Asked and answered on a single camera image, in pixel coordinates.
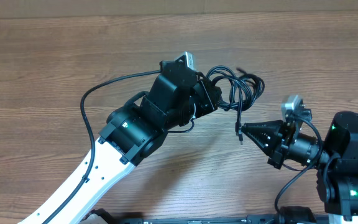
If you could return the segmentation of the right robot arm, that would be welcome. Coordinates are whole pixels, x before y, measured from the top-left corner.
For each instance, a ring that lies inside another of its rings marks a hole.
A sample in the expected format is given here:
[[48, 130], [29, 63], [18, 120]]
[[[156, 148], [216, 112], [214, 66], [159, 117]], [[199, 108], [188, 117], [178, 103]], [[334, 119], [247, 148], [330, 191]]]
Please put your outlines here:
[[358, 223], [358, 113], [335, 114], [323, 139], [311, 122], [311, 111], [292, 111], [283, 120], [246, 123], [241, 131], [281, 169], [286, 160], [303, 166], [279, 191], [274, 223], [316, 223], [306, 207], [279, 207], [278, 201], [305, 172], [316, 170], [316, 190], [328, 223]]

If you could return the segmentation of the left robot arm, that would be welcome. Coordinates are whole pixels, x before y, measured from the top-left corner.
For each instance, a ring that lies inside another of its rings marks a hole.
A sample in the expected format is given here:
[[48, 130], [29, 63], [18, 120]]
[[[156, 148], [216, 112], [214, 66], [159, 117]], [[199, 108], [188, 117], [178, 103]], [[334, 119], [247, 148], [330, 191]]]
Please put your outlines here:
[[141, 91], [113, 111], [91, 149], [64, 183], [23, 223], [79, 223], [100, 198], [143, 159], [156, 151], [170, 129], [218, 108], [222, 91], [190, 63], [160, 62], [149, 91]]

